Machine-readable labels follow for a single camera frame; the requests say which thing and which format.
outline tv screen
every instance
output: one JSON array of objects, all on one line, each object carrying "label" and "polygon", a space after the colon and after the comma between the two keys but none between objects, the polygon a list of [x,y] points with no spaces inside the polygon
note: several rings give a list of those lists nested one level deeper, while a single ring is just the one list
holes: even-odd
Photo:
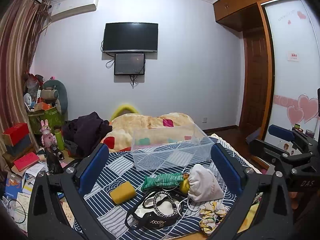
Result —
[{"label": "tv screen", "polygon": [[103,52],[158,51],[157,23],[107,23]]}]

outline white drawstring pouch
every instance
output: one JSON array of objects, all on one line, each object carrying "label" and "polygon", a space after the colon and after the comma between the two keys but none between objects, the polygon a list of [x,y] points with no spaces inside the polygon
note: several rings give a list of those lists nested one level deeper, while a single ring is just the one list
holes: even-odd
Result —
[{"label": "white drawstring pouch", "polygon": [[190,184],[188,198],[191,198],[194,202],[211,201],[224,197],[224,193],[212,171],[201,164],[193,166],[188,181]]}]

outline red book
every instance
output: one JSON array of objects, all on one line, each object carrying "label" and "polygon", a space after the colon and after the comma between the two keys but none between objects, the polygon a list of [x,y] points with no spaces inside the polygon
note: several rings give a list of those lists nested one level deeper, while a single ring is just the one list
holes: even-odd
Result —
[{"label": "red book", "polygon": [[38,155],[34,154],[33,152],[24,155],[23,157],[15,160],[13,163],[18,169],[18,171],[23,171],[25,168],[35,164],[39,161]]},{"label": "red book", "polygon": [[17,123],[2,133],[5,145],[15,146],[22,138],[29,134],[28,124]]}]

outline green bag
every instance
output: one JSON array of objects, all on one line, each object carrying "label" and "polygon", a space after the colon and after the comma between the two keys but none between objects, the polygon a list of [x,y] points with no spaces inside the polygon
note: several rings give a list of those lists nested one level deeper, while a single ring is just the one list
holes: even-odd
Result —
[{"label": "green bag", "polygon": [[64,117],[57,111],[56,107],[48,110],[38,110],[35,112],[28,112],[30,125],[34,134],[41,134],[41,120],[48,120],[51,133],[54,134],[54,126],[62,126]]}]

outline yellow sponge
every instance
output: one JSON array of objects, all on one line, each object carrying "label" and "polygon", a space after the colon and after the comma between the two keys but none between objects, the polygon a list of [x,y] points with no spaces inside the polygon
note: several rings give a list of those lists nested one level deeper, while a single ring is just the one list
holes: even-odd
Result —
[{"label": "yellow sponge", "polygon": [[122,183],[109,194],[113,202],[116,204],[121,204],[122,202],[127,201],[137,195],[136,190],[128,181]]}]

